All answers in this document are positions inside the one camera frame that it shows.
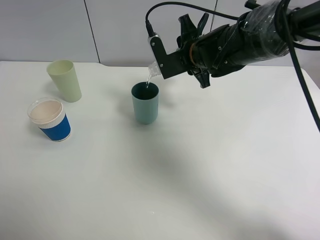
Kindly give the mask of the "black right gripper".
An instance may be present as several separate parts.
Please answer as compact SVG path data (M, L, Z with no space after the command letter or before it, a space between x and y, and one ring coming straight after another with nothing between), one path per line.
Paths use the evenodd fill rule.
M175 67L175 74L188 73L189 75L193 75L202 89L211 86L210 73L207 68L197 67L192 62L191 47L199 36L202 35L208 19L209 14L205 12L197 26L195 26L188 14L180 16L178 18L180 23L180 36L176 39L178 45L178 65Z

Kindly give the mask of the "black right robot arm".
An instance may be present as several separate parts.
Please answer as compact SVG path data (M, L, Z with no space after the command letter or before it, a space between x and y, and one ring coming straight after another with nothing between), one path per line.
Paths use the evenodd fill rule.
M202 34L207 13L198 26L188 15L180 17L177 44L183 50L181 59L187 64L188 74L206 88L210 77L223 77L246 65L287 55L289 43L314 51L315 47L301 42L320 39L320 3L296 9L285 5L284 0L274 0L255 6L238 17L235 24L222 25L207 34Z

